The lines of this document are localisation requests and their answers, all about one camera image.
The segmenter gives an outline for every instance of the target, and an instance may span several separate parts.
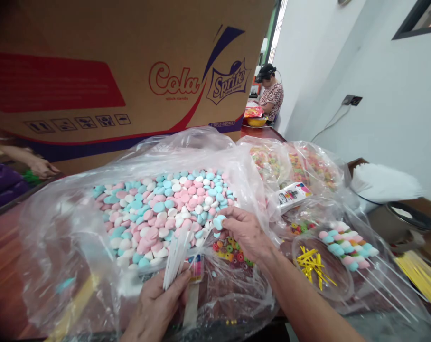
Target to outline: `purple fabric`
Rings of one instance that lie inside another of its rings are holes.
[[[0,207],[29,190],[29,185],[19,173],[0,164]]]

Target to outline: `plastic bowl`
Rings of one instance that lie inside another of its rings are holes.
[[[251,127],[263,127],[267,118],[247,118],[247,124]]]
[[[319,294],[334,302],[347,301],[353,296],[354,285],[350,271],[342,264],[341,260],[328,251],[327,246],[320,239],[313,235],[313,232],[297,235],[292,243],[291,255],[293,262],[298,269],[301,269],[296,262],[296,258],[302,253],[300,246],[311,250],[315,248],[321,255],[321,263],[325,267],[322,269],[336,284],[323,282],[322,288],[319,287],[319,277],[315,271],[312,272],[313,286]]]

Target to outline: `green object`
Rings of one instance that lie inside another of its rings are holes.
[[[42,181],[40,180],[40,178],[38,178],[37,175],[35,175],[32,170],[27,170],[26,172],[24,172],[22,174],[22,177],[24,178],[24,180],[32,185],[32,186],[37,186],[40,185],[42,183]]]

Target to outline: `yellow bowl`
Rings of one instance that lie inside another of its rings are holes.
[[[247,118],[247,124],[251,127],[263,127],[267,118]]]

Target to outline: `person's left hand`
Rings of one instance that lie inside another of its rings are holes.
[[[160,342],[178,303],[184,306],[187,303],[187,284],[192,273],[189,270],[182,272],[167,291],[163,291],[164,275],[162,270],[144,284],[135,314],[121,342]]]

